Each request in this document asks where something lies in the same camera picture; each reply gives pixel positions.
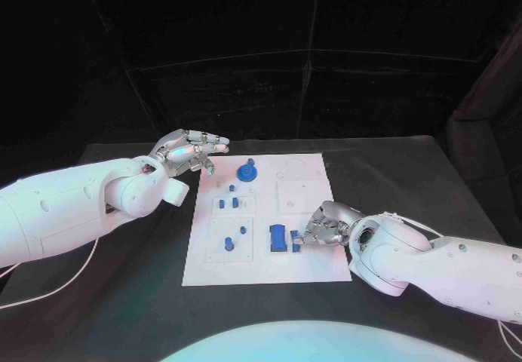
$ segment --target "blue toy piece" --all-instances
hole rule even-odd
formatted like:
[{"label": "blue toy piece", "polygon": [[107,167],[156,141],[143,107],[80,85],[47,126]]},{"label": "blue toy piece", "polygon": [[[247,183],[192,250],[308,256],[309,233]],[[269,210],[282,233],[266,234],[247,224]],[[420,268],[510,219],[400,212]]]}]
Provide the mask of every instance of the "blue toy piece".
[{"label": "blue toy piece", "polygon": [[237,178],[244,183],[249,183],[259,176],[259,170],[254,167],[254,160],[250,158],[247,164],[237,169]]},{"label": "blue toy piece", "polygon": [[234,243],[231,238],[226,238],[226,250],[233,251],[234,250]]},{"label": "blue toy piece", "polygon": [[[298,237],[298,230],[293,230],[291,232],[291,236],[292,236],[292,239],[295,240],[295,238]],[[301,251],[302,251],[302,246],[299,244],[292,243],[292,252],[299,253]]]},{"label": "blue toy piece", "polygon": [[276,224],[270,226],[272,246],[270,251],[286,251],[286,226]]}]

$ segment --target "white paper sheet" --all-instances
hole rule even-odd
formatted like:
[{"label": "white paper sheet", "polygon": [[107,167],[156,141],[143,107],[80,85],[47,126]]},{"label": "white paper sheet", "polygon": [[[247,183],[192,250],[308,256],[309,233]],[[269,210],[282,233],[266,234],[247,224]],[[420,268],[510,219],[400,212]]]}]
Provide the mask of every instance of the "white paper sheet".
[{"label": "white paper sheet", "polygon": [[[250,183],[237,169],[254,159]],[[184,285],[351,281],[344,247],[304,245],[292,251],[291,231],[304,232],[321,203],[334,200],[321,154],[211,158],[216,175],[203,172],[185,263]],[[236,192],[229,187],[236,185]],[[239,197],[239,208],[233,198]],[[220,209],[220,200],[226,208]],[[270,225],[286,226],[288,252],[270,251]],[[231,237],[234,250],[226,250]]]}]

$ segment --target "gray table surface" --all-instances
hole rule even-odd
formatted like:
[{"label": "gray table surface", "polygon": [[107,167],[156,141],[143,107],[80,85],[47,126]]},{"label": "gray table surface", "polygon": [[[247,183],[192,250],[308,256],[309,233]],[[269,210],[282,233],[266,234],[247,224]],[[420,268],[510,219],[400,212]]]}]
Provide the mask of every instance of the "gray table surface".
[{"label": "gray table surface", "polygon": [[[152,147],[90,145],[81,163],[133,158]],[[396,211],[446,235],[503,243],[432,137],[247,140],[233,142],[231,150],[231,155],[321,152],[337,201],[367,214]],[[159,360],[226,330],[285,320],[364,324],[478,360],[515,360],[497,322],[446,307],[416,286],[399,298],[358,277],[350,283],[182,287],[198,177],[188,172],[180,178],[191,186],[182,207],[162,203],[151,216],[100,239],[92,264],[66,290],[0,311],[0,360]],[[61,286],[92,245],[24,264],[0,303]]]}]

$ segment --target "white robotic arm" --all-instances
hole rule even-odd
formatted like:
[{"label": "white robotic arm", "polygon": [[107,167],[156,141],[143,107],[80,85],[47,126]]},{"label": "white robotic arm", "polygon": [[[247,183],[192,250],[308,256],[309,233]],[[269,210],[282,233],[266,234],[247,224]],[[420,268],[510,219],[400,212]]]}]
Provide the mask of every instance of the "white robotic arm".
[{"label": "white robotic arm", "polygon": [[353,272],[400,296],[417,285],[442,303],[522,324],[522,250],[471,239],[428,240],[391,214],[325,201],[296,244],[350,245]]},{"label": "white robotic arm", "polygon": [[188,194],[174,176],[207,168],[229,139],[178,130],[149,156],[71,167],[19,180],[0,190],[0,267],[71,251],[123,223],[148,216],[162,200],[180,206]]}]

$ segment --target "camera lens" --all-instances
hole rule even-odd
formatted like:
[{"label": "camera lens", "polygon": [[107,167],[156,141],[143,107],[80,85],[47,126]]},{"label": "camera lens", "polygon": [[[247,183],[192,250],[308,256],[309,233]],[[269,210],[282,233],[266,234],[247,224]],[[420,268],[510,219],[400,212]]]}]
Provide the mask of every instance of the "camera lens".
[{"label": "camera lens", "polygon": [[374,237],[374,229],[366,229],[360,236],[360,244],[367,244]]}]

